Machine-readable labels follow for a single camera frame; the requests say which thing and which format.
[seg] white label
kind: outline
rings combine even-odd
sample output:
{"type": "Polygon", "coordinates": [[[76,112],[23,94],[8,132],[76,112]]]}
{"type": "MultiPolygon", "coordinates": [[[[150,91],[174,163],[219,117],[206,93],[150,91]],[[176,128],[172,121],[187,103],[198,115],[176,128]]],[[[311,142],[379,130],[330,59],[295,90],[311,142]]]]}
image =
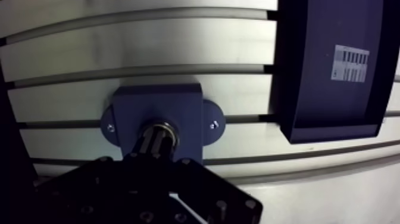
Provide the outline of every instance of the white label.
{"type": "Polygon", "coordinates": [[[336,45],[331,80],[365,82],[369,51],[336,45]]]}

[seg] horizontal groove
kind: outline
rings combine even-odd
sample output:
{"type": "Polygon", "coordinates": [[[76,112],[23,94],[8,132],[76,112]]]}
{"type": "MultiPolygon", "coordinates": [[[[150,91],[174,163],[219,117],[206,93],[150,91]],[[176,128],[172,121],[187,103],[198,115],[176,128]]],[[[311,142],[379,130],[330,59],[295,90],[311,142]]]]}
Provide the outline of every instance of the horizontal groove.
{"type": "Polygon", "coordinates": [[[26,30],[7,37],[7,44],[17,43],[53,33],[65,32],[68,30],[82,29],[85,27],[124,23],[128,21],[158,20],[167,18],[242,18],[266,20],[268,19],[268,16],[267,12],[264,10],[244,8],[188,7],[130,11],[79,18],[26,30]]]}
{"type": "Polygon", "coordinates": [[[387,111],[385,117],[400,117],[400,111],[387,111]]]}
{"type": "Polygon", "coordinates": [[[295,160],[299,158],[312,158],[322,157],[327,155],[336,155],[343,153],[353,153],[358,151],[373,150],[376,148],[389,147],[394,145],[400,145],[400,140],[380,142],[368,145],[359,145],[355,147],[346,148],[335,148],[332,150],[304,152],[304,153],[293,153],[293,154],[282,154],[282,155],[267,155],[259,157],[238,157],[238,158],[217,158],[204,160],[206,166],[217,166],[217,165],[228,165],[228,164],[244,164],[244,163],[265,163],[271,161],[282,161],[282,160],[295,160]]]}
{"type": "Polygon", "coordinates": [[[276,116],[274,114],[264,115],[232,115],[225,116],[227,124],[248,124],[248,123],[275,123],[276,116]]]}
{"type": "MultiPolygon", "coordinates": [[[[322,157],[327,155],[336,155],[344,153],[353,153],[357,151],[373,150],[376,148],[389,147],[400,145],[400,140],[380,142],[376,144],[359,145],[356,147],[337,148],[333,150],[324,150],[316,152],[304,152],[282,155],[267,155],[258,157],[239,157],[239,158],[219,158],[219,159],[205,159],[203,160],[204,166],[221,166],[245,163],[266,163],[271,161],[284,161],[296,160],[301,158],[322,157]]],[[[47,159],[47,158],[31,158],[32,163],[37,164],[51,164],[51,165],[64,165],[64,166],[81,166],[91,160],[60,160],[60,159],[47,159]]]]}
{"type": "MultiPolygon", "coordinates": [[[[400,117],[400,111],[388,111],[388,112],[386,112],[385,117],[400,117]]],[[[225,119],[226,119],[226,123],[229,125],[247,124],[247,123],[278,123],[277,116],[275,114],[233,115],[233,116],[225,116],[225,119]]],[[[27,123],[18,123],[18,127],[20,129],[99,128],[100,120],[27,122],[27,123]]]]}
{"type": "Polygon", "coordinates": [[[172,74],[264,74],[263,66],[264,65],[261,64],[185,64],[170,66],[127,67],[122,69],[83,71],[18,80],[13,82],[13,87],[26,88],[67,82],[172,74]]]}
{"type": "Polygon", "coordinates": [[[18,123],[20,129],[100,128],[100,120],[71,120],[61,122],[18,123]]]}
{"type": "Polygon", "coordinates": [[[247,176],[239,178],[227,178],[234,185],[247,185],[272,182],[293,182],[300,180],[320,180],[336,178],[345,175],[361,173],[400,163],[400,154],[392,155],[374,160],[362,161],[340,166],[333,166],[321,169],[306,170],[299,172],[281,173],[263,176],[247,176]]]}

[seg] blue bracket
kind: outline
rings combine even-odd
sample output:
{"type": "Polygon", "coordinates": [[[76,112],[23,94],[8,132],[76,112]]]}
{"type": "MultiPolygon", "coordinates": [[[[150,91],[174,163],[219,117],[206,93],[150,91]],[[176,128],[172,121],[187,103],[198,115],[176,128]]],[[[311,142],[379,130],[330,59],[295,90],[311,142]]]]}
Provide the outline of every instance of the blue bracket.
{"type": "Polygon", "coordinates": [[[101,130],[122,155],[132,152],[150,123],[167,122],[177,130],[174,161],[191,158],[202,163],[202,147],[217,141],[225,130],[221,108],[203,99],[200,84],[124,86],[112,96],[101,118],[101,130]]]}

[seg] slatwall panel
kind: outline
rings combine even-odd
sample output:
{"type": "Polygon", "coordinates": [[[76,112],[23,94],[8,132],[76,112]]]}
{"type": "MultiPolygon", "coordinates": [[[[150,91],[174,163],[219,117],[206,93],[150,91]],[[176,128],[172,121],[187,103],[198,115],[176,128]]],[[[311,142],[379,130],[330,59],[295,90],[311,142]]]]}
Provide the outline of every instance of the slatwall panel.
{"type": "Polygon", "coordinates": [[[399,50],[399,57],[397,59],[396,75],[400,76],[400,50],[399,50]]]}
{"type": "Polygon", "coordinates": [[[393,83],[392,93],[390,94],[387,111],[400,111],[400,83],[393,83]]]}
{"type": "MultiPolygon", "coordinates": [[[[357,151],[352,153],[341,153],[319,157],[293,158],[290,160],[271,160],[264,162],[209,165],[209,170],[224,178],[259,177],[266,175],[278,175],[282,173],[296,173],[309,170],[325,169],[327,167],[338,167],[363,161],[389,157],[400,153],[398,145],[381,147],[374,150],[357,151]]],[[[60,166],[50,164],[35,164],[36,170],[43,175],[58,176],[77,166],[60,166]]]]}
{"type": "Polygon", "coordinates": [[[6,81],[133,66],[273,64],[275,31],[267,20],[133,21],[6,45],[0,57],[6,81]]]}
{"type": "MultiPolygon", "coordinates": [[[[0,1],[0,36],[12,35],[0,48],[0,59],[5,80],[16,85],[8,91],[15,117],[28,125],[53,126],[20,130],[29,155],[57,160],[108,155],[120,160],[120,150],[97,127],[57,126],[99,120],[119,86],[199,82],[204,97],[220,105],[226,116],[268,114],[272,75],[257,73],[273,64],[276,22],[260,16],[260,10],[276,6],[273,0],[0,1]],[[217,10],[212,18],[193,12],[174,18],[169,11],[168,18],[151,18],[160,13],[156,9],[170,7],[248,11],[232,10],[229,16],[217,10]],[[123,12],[147,17],[116,20],[123,12]],[[190,74],[174,73],[179,66],[194,69],[190,74]],[[196,73],[197,66],[208,66],[208,72],[196,73]],[[249,66],[254,72],[243,72],[249,66]],[[166,67],[167,74],[140,73],[143,68],[166,67]]],[[[394,84],[388,111],[400,111],[399,88],[394,84]]],[[[400,153],[394,144],[368,148],[400,140],[399,128],[400,118],[388,117],[376,138],[290,145],[275,123],[231,123],[219,141],[204,148],[204,159],[214,163],[209,169],[227,178],[339,166],[400,153]],[[346,153],[346,147],[359,149],[346,153]],[[317,156],[325,152],[330,155],[317,156]]],[[[35,168],[41,175],[57,175],[74,167],[35,168]]]]}
{"type": "MultiPolygon", "coordinates": [[[[227,125],[224,135],[216,143],[204,147],[203,158],[258,157],[335,150],[400,140],[397,130],[400,130],[400,117],[388,117],[376,138],[291,145],[276,124],[227,125]]],[[[121,159],[120,150],[105,140],[100,129],[26,129],[20,132],[29,155],[34,158],[93,160],[107,155],[116,160],[121,159]]]]}
{"type": "Polygon", "coordinates": [[[204,98],[217,103],[225,115],[268,113],[271,75],[265,74],[103,79],[14,89],[8,95],[18,122],[99,120],[120,86],[193,82],[201,84],[204,98]]]}
{"type": "Polygon", "coordinates": [[[0,2],[0,37],[96,15],[175,7],[276,10],[277,0],[3,0],[0,2]]]}
{"type": "Polygon", "coordinates": [[[400,223],[400,165],[335,178],[245,185],[259,199],[261,223],[400,223]]]}

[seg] bolt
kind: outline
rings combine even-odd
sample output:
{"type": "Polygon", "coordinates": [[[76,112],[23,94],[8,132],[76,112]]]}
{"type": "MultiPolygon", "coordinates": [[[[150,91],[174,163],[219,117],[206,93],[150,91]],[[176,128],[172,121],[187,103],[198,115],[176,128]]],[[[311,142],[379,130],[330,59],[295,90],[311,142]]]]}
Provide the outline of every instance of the bolt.
{"type": "Polygon", "coordinates": [[[190,163],[190,159],[184,158],[184,159],[182,160],[182,163],[188,165],[188,164],[190,163]]]}
{"type": "Polygon", "coordinates": [[[256,202],[254,200],[247,200],[246,201],[246,206],[249,207],[250,209],[254,209],[255,206],[257,205],[256,202]]]}
{"type": "Polygon", "coordinates": [[[101,161],[101,162],[106,162],[107,160],[108,160],[108,157],[107,157],[107,156],[103,156],[103,157],[100,158],[100,161],[101,161]]]}
{"type": "Polygon", "coordinates": [[[216,205],[217,205],[217,207],[219,208],[219,212],[220,212],[220,220],[222,221],[222,222],[224,222],[225,221],[225,218],[226,218],[226,207],[227,207],[227,204],[226,204],[226,202],[225,201],[217,201],[217,203],[216,203],[216,205]]]}
{"type": "Polygon", "coordinates": [[[107,125],[107,131],[108,131],[108,132],[111,132],[111,133],[114,133],[114,132],[115,132],[115,127],[114,127],[114,125],[108,124],[108,125],[107,125]]]}
{"type": "Polygon", "coordinates": [[[210,124],[210,129],[216,129],[220,126],[220,124],[218,124],[218,122],[215,120],[210,124]]]}
{"type": "Polygon", "coordinates": [[[184,223],[186,221],[187,217],[185,214],[178,213],[175,215],[175,220],[178,221],[179,223],[184,223]]]}
{"type": "Polygon", "coordinates": [[[83,213],[83,214],[91,214],[93,211],[94,211],[94,209],[93,209],[92,206],[83,206],[80,209],[80,212],[83,213]]]}
{"type": "Polygon", "coordinates": [[[154,214],[151,213],[150,211],[144,211],[139,215],[140,219],[145,221],[145,223],[151,223],[151,221],[154,218],[154,214]]]}

